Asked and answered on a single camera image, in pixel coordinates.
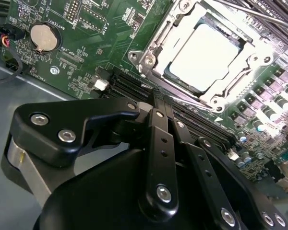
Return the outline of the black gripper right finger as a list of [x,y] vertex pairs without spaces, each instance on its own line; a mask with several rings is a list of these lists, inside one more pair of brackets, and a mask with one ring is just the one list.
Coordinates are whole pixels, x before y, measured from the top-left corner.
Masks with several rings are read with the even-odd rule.
[[224,153],[235,138],[192,115],[171,97],[165,110],[179,143],[180,158],[199,183],[209,230],[288,230],[288,221]]

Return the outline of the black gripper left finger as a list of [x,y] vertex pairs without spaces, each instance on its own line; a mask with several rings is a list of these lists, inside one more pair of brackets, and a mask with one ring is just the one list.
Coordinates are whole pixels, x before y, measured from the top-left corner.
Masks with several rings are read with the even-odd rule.
[[121,142],[144,151],[147,174],[139,203],[153,217],[178,209],[174,118],[169,98],[153,91],[147,102],[97,98],[19,106],[12,117],[3,160],[6,177],[31,192],[44,206],[64,182],[75,177],[75,160]]

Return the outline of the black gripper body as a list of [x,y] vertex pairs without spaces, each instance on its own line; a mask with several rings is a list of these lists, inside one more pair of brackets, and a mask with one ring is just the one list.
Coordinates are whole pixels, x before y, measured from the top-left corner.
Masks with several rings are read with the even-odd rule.
[[201,163],[204,151],[183,145],[176,151],[186,167],[177,166],[179,208],[167,222],[148,219],[138,199],[144,191],[144,152],[125,150],[121,154],[61,184],[45,203],[39,217],[41,230],[220,230],[195,176],[192,151]]

